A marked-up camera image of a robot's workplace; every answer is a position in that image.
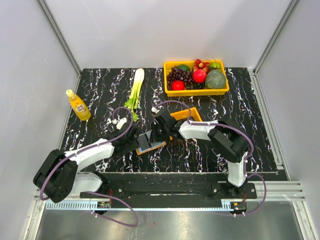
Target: black marble table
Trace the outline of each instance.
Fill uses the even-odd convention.
[[[72,111],[64,133],[62,150],[75,150],[103,138],[114,129],[111,113],[129,99],[135,68],[84,69],[77,94],[88,105],[92,117],[80,121]],[[248,159],[247,171],[276,172],[277,167],[263,118],[246,68],[226,68],[230,91],[222,96],[167,97],[162,68],[145,68],[145,78],[135,125],[143,132],[150,130],[151,108],[168,99],[196,107],[203,121],[230,116],[252,139],[255,149]],[[183,109],[171,103],[170,112]],[[118,118],[126,115],[118,113]],[[103,159],[85,169],[87,172],[225,172],[227,161],[205,140],[175,140],[166,146],[138,156],[131,152]]]

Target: floor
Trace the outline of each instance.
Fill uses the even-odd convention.
[[[249,202],[249,208],[258,206]],[[87,211],[45,210],[38,240],[301,240],[293,206],[289,202],[267,202],[257,213],[234,218],[214,212],[140,211],[138,228],[95,218]],[[109,211],[106,216],[129,224],[129,211]]]
[[[74,150],[103,138],[113,130],[112,111],[129,99],[135,68],[84,69],[77,94],[90,108],[93,117],[81,122],[70,114],[62,142],[62,150]],[[164,92],[162,68],[145,68],[145,79],[135,123],[142,132],[150,130],[151,108],[168,100]],[[247,171],[276,172],[277,167],[251,79],[246,68],[226,68],[230,91],[223,96],[172,97],[190,107],[197,107],[203,121],[218,120],[224,115],[246,130],[255,150]],[[183,109],[169,104],[171,112]],[[164,147],[137,156],[135,152],[103,159],[85,169],[87,172],[226,172],[227,160],[220,156],[211,142],[176,140]]]

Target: white wall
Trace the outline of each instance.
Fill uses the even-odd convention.
[[[18,240],[77,77],[35,0],[0,2],[0,66],[0,239]]]
[[[290,175],[320,233],[320,1],[301,1],[258,73]]]
[[[81,68],[257,64],[290,0],[46,0]]]

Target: yellow bottle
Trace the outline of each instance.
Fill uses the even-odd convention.
[[[75,94],[71,89],[67,90],[65,93],[69,97],[71,107],[78,118],[82,121],[88,120],[91,117],[91,113],[84,101],[82,101],[81,98],[78,97],[78,95]]]

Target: shiny metal surface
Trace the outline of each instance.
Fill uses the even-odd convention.
[[[249,202],[250,208],[258,203]],[[106,215],[127,223],[128,211]],[[300,240],[303,239],[294,207],[289,202],[266,202],[251,216],[221,216],[213,212],[138,212],[138,228],[125,227],[88,211],[45,210],[38,240]]]

